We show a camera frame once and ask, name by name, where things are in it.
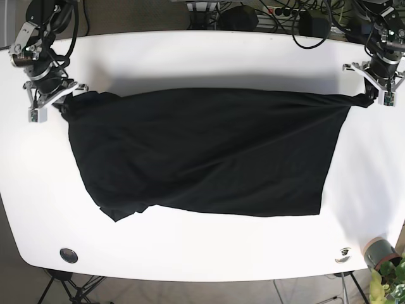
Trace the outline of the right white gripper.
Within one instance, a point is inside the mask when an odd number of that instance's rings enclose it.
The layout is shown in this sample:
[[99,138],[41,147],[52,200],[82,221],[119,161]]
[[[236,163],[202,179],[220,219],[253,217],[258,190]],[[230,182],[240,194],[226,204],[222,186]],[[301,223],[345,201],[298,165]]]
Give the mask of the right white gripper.
[[29,81],[24,83],[23,89],[30,100],[28,121],[42,123],[47,120],[47,110],[51,106],[56,108],[65,120],[74,120],[78,103],[73,93],[87,92],[89,86],[63,74],[47,74],[43,77],[29,76]]

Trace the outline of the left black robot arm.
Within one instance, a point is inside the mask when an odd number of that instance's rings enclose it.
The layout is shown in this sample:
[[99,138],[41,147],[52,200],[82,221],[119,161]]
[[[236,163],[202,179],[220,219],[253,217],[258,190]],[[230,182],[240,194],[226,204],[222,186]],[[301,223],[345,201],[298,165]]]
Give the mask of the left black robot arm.
[[368,34],[351,32],[362,43],[369,61],[343,65],[344,70],[364,78],[368,99],[384,106],[396,105],[396,92],[404,82],[404,72],[398,72],[404,56],[404,22],[393,1],[353,1],[358,18],[370,23]]

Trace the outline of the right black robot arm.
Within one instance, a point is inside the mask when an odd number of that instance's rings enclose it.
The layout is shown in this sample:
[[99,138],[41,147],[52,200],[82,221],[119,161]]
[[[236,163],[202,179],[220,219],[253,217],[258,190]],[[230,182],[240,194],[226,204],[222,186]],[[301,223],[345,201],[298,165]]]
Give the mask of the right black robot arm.
[[[56,54],[52,48],[56,36],[74,19],[73,34],[66,54]],[[30,107],[28,121],[41,123],[47,120],[50,106],[62,110],[66,97],[74,91],[86,92],[88,85],[69,77],[70,65],[79,26],[77,1],[31,1],[15,43],[9,47],[14,67],[22,68],[29,78],[23,89],[27,92]]]

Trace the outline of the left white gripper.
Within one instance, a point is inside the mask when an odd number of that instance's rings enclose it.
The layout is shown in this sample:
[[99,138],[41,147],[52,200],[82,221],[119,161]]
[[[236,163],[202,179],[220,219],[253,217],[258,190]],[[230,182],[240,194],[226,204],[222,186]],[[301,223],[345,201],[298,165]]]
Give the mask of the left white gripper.
[[404,72],[398,72],[401,56],[373,55],[370,61],[343,64],[343,70],[356,72],[364,79],[365,94],[370,101],[396,106],[398,88],[404,83]]

